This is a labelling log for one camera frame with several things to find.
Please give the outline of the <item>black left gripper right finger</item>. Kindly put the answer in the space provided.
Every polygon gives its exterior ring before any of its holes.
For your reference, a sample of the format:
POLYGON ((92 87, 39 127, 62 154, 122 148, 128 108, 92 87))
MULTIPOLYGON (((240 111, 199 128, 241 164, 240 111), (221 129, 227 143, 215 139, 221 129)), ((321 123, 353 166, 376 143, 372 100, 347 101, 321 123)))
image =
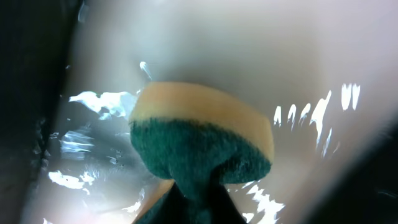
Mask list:
POLYGON ((211 216, 212 224, 246 224, 222 185, 211 186, 211 216))

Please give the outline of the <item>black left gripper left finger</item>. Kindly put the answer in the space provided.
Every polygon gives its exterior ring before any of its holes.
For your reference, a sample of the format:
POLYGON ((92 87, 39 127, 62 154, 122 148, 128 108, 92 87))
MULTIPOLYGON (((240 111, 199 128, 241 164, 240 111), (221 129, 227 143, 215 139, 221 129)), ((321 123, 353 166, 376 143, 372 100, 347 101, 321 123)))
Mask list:
POLYGON ((144 212, 136 224, 189 224, 188 200, 176 184, 173 184, 163 196, 144 212))

